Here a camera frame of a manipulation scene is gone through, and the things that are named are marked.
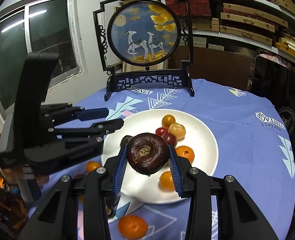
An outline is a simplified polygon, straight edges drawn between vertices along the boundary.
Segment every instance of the blue tablecloth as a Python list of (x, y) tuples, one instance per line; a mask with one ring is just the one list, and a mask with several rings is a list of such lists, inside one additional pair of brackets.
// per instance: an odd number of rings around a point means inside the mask
[[(219, 149), (215, 177), (236, 177), (265, 215), (280, 240), (285, 239), (295, 202), (295, 167), (289, 135), (272, 103), (249, 92), (206, 80), (193, 80), (195, 97), (187, 89), (149, 84), (113, 93), (105, 102), (105, 89), (80, 102), (86, 109), (107, 107), (107, 120), (124, 118), (147, 109), (169, 108), (192, 114), (213, 132)], [(64, 127), (88, 127), (93, 121), (75, 120)], [(86, 162), (50, 176), (42, 195), (64, 174), (85, 173)], [(190, 200), (165, 205), (145, 204), (134, 211), (149, 225), (144, 239), (182, 240), (185, 237)], [(31, 215), (37, 203), (29, 205)], [(79, 212), (79, 227), (82, 225)], [(124, 239), (111, 223), (112, 240)], [(82, 239), (83, 230), (79, 228)], [(212, 198), (212, 239), (217, 239), (217, 208)]]

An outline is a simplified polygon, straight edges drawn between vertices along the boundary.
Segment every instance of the white plate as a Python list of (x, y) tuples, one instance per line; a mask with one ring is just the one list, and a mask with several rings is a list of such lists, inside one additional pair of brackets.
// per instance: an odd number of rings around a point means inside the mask
[[(193, 115), (172, 109), (146, 110), (126, 117), (124, 126), (106, 137), (102, 164), (104, 165), (109, 157), (118, 155), (120, 142), (125, 135), (135, 136), (144, 132), (155, 133), (155, 130), (161, 127), (163, 116), (167, 114), (173, 115), (176, 122), (184, 125), (186, 129), (185, 138), (178, 141), (177, 147), (186, 145), (192, 148), (195, 153), (192, 166), (212, 176), (218, 160), (217, 142), (212, 131)], [(148, 177), (137, 173), (128, 164), (121, 193), (145, 203), (165, 204), (181, 200), (175, 191), (165, 192), (159, 188), (159, 178), (165, 171), (169, 171), (168, 165)]]

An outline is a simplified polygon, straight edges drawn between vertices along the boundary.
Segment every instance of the round table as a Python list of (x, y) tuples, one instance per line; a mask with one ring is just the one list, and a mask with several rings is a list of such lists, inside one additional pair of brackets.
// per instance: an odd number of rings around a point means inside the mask
[[(86, 109), (106, 107), (106, 120), (125, 118), (147, 109), (169, 108), (194, 115), (213, 132), (219, 149), (214, 177), (231, 174), (248, 192), (280, 240), (285, 239), (295, 203), (295, 167), (289, 135), (272, 103), (249, 92), (218, 85), (203, 79), (193, 80), (195, 97), (187, 89), (164, 87), (164, 84), (141, 84), (113, 93), (105, 102), (105, 89), (81, 101)], [(60, 127), (89, 127), (101, 121), (75, 120)], [(93, 160), (100, 162), (100, 156)], [(86, 174), (87, 162), (50, 176), (42, 196), (64, 174)], [(37, 203), (29, 204), (31, 216)], [(190, 200), (177, 203), (143, 204), (133, 213), (148, 223), (143, 239), (183, 240)], [(79, 239), (83, 239), (83, 216), (79, 211)], [(124, 239), (117, 221), (109, 224), (112, 240)], [(212, 239), (217, 239), (217, 207), (212, 197)]]

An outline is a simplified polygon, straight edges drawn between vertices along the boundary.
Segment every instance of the shelf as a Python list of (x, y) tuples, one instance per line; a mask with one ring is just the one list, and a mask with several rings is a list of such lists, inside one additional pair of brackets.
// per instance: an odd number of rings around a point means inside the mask
[(242, 0), (241, 5), (253, 8), (255, 7), (256, 9), (271, 13), (277, 17), (282, 18), (283, 20), (288, 21), (289, 25), (295, 28), (295, 15), (267, 0)]
[(245, 37), (241, 37), (241, 36), (237, 36), (237, 35), (233, 35), (233, 34), (228, 34), (228, 33), (221, 33), (221, 32), (212, 32), (212, 31), (201, 31), (201, 30), (193, 30), (193, 35), (203, 35), (203, 36), (215, 36), (215, 37), (219, 37), (219, 38), (223, 38), (223, 39), (230, 39), (230, 40), (234, 40), (234, 41), (240, 41), (240, 42), (244, 42), (247, 44), (251, 44), (253, 46), (271, 51), (277, 55), (280, 55), (281, 57), (284, 57), (285, 59), (295, 63), (295, 58), (292, 57), (291, 55), (285, 53), (282, 50), (279, 50), (273, 46), (269, 46), (267, 44), (264, 44), (262, 42), (259, 41), (254, 41)]

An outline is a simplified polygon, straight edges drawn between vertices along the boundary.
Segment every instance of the yellow moon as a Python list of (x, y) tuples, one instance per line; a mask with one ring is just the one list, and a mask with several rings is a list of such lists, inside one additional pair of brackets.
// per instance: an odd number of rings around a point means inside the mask
[(124, 15), (118, 15), (115, 20), (114, 20), (114, 24), (116, 26), (124, 26), (126, 24), (126, 17)]

